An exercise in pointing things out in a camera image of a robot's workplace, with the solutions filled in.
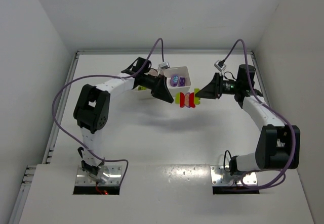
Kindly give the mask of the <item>purple square lego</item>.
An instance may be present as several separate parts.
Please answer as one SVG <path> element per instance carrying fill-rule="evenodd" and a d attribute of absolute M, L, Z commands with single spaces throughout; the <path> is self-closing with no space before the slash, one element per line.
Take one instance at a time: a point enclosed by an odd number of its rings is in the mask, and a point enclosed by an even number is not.
<path fill-rule="evenodd" d="M 185 85 L 186 85 L 185 77 L 179 77 L 178 86 L 179 87 L 185 87 Z"/>

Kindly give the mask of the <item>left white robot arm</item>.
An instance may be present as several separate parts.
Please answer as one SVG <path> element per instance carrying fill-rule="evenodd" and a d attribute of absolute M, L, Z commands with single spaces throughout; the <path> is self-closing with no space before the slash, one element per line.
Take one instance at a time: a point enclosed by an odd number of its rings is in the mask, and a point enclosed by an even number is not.
<path fill-rule="evenodd" d="M 82 169 L 98 182 L 106 175 L 103 165 L 107 160 L 100 157 L 99 153 L 102 143 L 101 130 L 108 122 L 110 101 L 138 86 L 149 89 L 156 99 L 168 103 L 174 101 L 167 88 L 167 78 L 160 74 L 150 75 L 150 69 L 151 61 L 138 57 L 113 79 L 98 85 L 86 84 L 81 90 L 73 113 L 83 136 L 78 152 L 82 158 Z"/>

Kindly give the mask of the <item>green lego brick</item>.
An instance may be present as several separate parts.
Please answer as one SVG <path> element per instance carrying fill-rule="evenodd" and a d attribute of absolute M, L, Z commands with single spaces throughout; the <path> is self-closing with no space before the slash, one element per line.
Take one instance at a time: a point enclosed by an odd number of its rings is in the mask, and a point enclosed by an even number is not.
<path fill-rule="evenodd" d="M 143 86 L 138 86 L 138 91 L 144 91 L 144 90 L 146 90 L 145 87 L 143 87 Z"/>

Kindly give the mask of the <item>lego stack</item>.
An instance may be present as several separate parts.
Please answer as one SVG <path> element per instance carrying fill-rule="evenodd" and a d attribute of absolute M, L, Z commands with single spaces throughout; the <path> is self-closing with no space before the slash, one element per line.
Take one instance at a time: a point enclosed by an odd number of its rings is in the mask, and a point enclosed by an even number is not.
<path fill-rule="evenodd" d="M 196 94 L 200 91 L 200 89 L 195 88 L 194 92 L 190 93 L 177 93 L 175 97 L 175 104 L 179 105 L 180 108 L 195 108 L 200 104 L 200 98 L 196 96 Z"/>

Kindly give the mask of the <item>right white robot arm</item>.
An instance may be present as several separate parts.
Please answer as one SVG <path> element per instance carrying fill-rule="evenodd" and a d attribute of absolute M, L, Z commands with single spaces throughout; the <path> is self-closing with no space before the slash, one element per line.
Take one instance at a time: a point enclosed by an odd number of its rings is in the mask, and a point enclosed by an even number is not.
<path fill-rule="evenodd" d="M 255 152 L 231 157 L 231 175 L 252 170 L 280 170 L 287 164 L 290 169 L 296 169 L 299 165 L 300 129 L 288 126 L 267 108 L 262 93 L 250 88 L 254 85 L 255 72 L 254 66 L 242 64 L 235 80 L 225 80 L 222 74 L 215 73 L 211 82 L 196 93 L 201 99 L 234 95 L 235 101 L 260 130 Z"/>

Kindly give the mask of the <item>purple paw print lego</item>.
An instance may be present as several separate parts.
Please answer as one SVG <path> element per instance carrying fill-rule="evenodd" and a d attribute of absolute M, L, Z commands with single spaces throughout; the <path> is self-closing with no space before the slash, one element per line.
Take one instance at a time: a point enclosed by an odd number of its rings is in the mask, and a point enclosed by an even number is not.
<path fill-rule="evenodd" d="M 172 87 L 176 87 L 178 85 L 179 82 L 179 76 L 178 75 L 172 75 L 171 79 L 170 79 L 170 85 Z"/>

